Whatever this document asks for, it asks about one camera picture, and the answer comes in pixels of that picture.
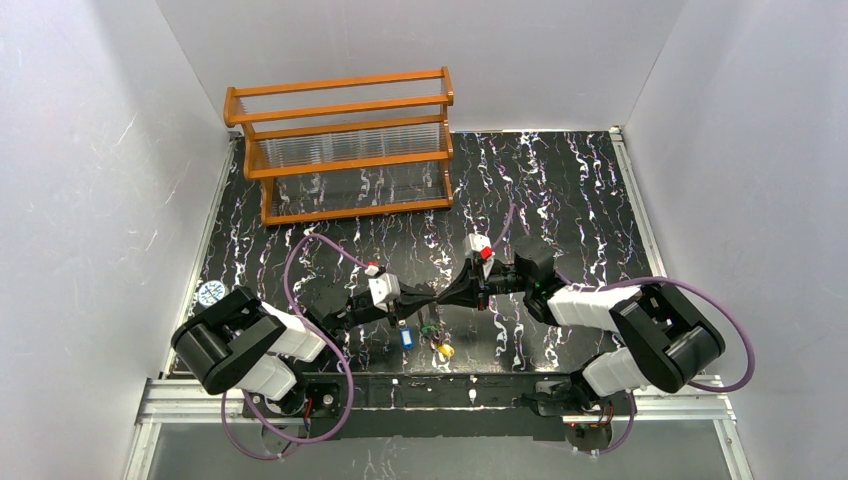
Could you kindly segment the silver keyring holder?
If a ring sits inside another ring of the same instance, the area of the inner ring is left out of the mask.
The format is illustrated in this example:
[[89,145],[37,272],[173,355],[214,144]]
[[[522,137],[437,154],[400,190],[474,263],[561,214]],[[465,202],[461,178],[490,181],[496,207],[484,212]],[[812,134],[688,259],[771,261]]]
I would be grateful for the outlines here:
[[428,304],[417,312],[419,332],[433,350],[439,350],[446,344],[445,327],[440,310],[435,303]]

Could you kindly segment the yellow key tag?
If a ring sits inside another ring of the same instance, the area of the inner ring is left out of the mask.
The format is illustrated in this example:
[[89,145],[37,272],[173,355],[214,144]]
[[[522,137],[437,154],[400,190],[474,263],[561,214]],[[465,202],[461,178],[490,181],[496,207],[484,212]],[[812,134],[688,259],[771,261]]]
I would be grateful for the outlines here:
[[455,350],[450,344],[440,343],[436,345],[436,350],[445,358],[452,358],[455,355]]

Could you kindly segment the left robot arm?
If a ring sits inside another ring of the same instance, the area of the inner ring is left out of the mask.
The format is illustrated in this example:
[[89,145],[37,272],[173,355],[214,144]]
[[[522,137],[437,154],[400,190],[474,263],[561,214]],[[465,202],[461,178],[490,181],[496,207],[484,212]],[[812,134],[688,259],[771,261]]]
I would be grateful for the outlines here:
[[[385,308],[373,302],[370,289],[349,297],[323,292],[313,297],[304,316],[333,338],[382,319],[398,326],[436,298],[426,284],[410,287],[401,283],[399,288],[399,296]],[[326,347],[303,320],[260,301],[247,287],[228,290],[213,280],[198,289],[197,297],[204,309],[177,328],[171,347],[210,395],[241,388],[280,400],[294,386],[296,376],[271,356],[312,362]]]

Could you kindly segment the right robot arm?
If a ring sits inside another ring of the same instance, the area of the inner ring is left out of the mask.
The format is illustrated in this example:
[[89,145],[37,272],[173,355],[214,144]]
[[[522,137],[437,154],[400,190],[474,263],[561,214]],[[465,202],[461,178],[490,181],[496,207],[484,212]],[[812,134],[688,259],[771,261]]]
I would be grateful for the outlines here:
[[554,250],[540,239],[518,239],[510,263],[495,258],[485,236],[471,234],[465,246],[464,265],[437,295],[438,304],[485,310],[493,296],[520,293],[526,311],[540,323],[620,338],[622,347],[596,356],[573,375],[573,389],[585,398],[647,386],[676,393],[725,352],[718,330],[668,281],[577,287],[558,275]]

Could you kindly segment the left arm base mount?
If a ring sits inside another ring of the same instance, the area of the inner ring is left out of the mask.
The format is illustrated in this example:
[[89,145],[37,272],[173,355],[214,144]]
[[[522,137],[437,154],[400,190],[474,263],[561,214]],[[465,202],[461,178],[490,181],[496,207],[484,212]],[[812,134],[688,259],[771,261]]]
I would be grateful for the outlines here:
[[343,376],[307,375],[281,400],[269,400],[262,395],[251,394],[248,404],[242,408],[242,416],[255,418],[250,408],[254,406],[268,419],[338,419],[344,412],[345,404]]

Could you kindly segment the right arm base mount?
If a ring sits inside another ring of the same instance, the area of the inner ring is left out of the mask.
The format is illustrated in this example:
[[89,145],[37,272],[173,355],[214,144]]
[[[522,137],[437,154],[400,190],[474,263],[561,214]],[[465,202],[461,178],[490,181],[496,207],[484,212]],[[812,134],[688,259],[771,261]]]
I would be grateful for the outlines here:
[[566,421],[567,438],[595,444],[598,449],[611,449],[615,441],[626,439],[637,412],[629,391],[597,394],[577,378],[538,381],[514,405],[529,408],[540,417],[575,417]]

